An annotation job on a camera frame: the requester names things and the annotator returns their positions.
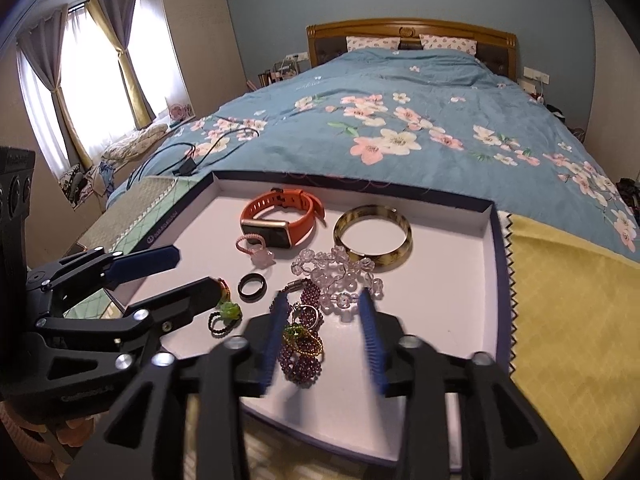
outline wooden headboard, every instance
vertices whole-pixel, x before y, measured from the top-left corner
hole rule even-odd
[[[421,49],[420,34],[476,40],[476,57],[492,72],[516,81],[516,36],[508,32],[421,18],[349,20],[306,28],[311,66],[322,65],[347,52],[347,36],[400,37],[400,49]]]

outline yellow fabric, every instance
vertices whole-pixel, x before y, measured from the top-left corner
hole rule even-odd
[[[510,217],[513,381],[584,480],[602,480],[640,424],[640,265]]]
[[[54,99],[57,99],[58,103],[60,104],[60,111],[62,111],[63,121],[65,121],[66,129],[69,132],[69,137],[71,137],[71,142],[73,142],[74,146],[76,147],[76,152],[78,152],[80,163],[86,170],[88,170],[90,167],[92,167],[94,162],[86,152],[84,146],[82,145],[82,142],[80,142],[80,137],[78,137],[76,128],[74,127],[73,121],[71,120],[71,115],[69,115],[69,110],[66,107],[65,95],[62,93],[62,88],[60,86],[54,88],[52,94]]]
[[[152,119],[146,110],[145,101],[142,97],[142,88],[140,88],[140,83],[138,82],[136,73],[133,70],[133,65],[131,64],[127,49],[120,43],[111,23],[102,12],[102,7],[98,0],[89,0],[85,4],[85,7],[96,25],[100,27],[100,30],[104,32],[104,35],[116,49],[122,81],[124,83],[125,90],[127,91],[127,97],[129,98],[129,105],[131,106],[136,127],[138,129],[146,128],[152,123]]]

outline tortoiseshell bangle bracelet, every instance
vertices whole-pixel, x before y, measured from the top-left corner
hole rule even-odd
[[[402,245],[396,250],[385,254],[363,254],[351,249],[342,241],[341,237],[351,225],[365,218],[385,218],[398,225],[398,227],[404,231],[405,235]],[[409,224],[409,221],[396,209],[385,205],[372,204],[361,205],[351,209],[338,218],[334,227],[334,243],[336,245],[342,245],[347,250],[351,261],[357,262],[363,258],[370,258],[376,264],[376,268],[381,269],[382,267],[404,260],[409,255],[409,252],[411,252],[414,238],[411,233],[411,224]]]

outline orange smartwatch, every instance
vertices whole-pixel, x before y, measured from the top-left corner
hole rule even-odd
[[[260,220],[255,216],[272,206],[292,207],[305,214],[300,220]],[[270,192],[252,200],[242,210],[240,228],[245,235],[256,234],[264,238],[267,247],[290,249],[314,228],[316,216],[324,219],[324,206],[311,193],[301,189],[280,189],[274,187]]]

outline black beaded ring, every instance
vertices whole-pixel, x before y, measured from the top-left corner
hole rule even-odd
[[[240,313],[240,317],[238,319],[231,320],[231,323],[226,325],[224,328],[215,329],[213,328],[213,325],[216,323],[216,321],[219,318],[220,319],[222,318],[222,314],[220,314],[220,312],[218,311],[213,312],[209,316],[209,331],[211,332],[211,335],[214,337],[224,337],[225,335],[229,334],[242,321],[242,313]]]
[[[256,290],[253,294],[245,294],[242,292],[244,286],[249,282],[260,282],[260,288]],[[243,301],[247,303],[253,303],[254,301],[261,300],[262,297],[267,293],[267,280],[264,279],[264,276],[258,274],[257,272],[251,272],[250,274],[243,276],[240,282],[238,283],[238,294]]]

